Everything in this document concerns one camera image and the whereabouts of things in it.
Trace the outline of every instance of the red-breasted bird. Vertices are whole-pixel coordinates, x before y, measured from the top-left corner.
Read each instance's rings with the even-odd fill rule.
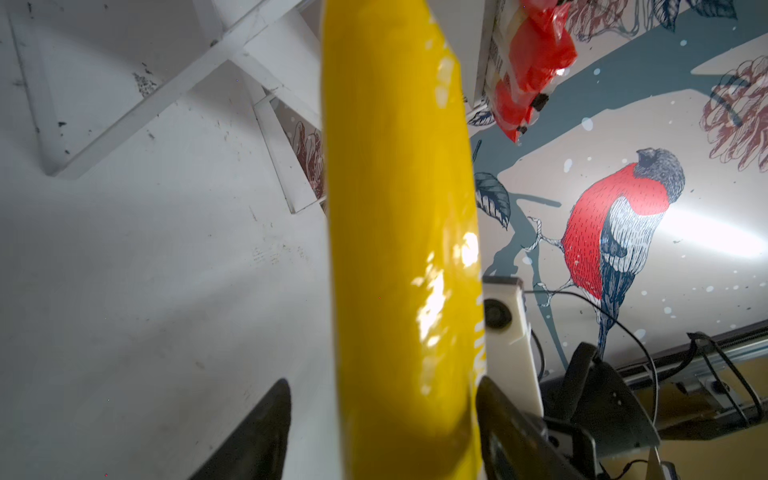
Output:
[[[635,276],[648,258],[650,241],[664,213],[685,188],[685,175],[672,152],[663,148],[637,151],[639,161],[605,177],[581,194],[568,219],[562,240],[541,236],[563,250],[570,280],[563,290],[578,286],[613,318],[618,318]],[[598,352],[605,351],[614,321],[598,313]]]

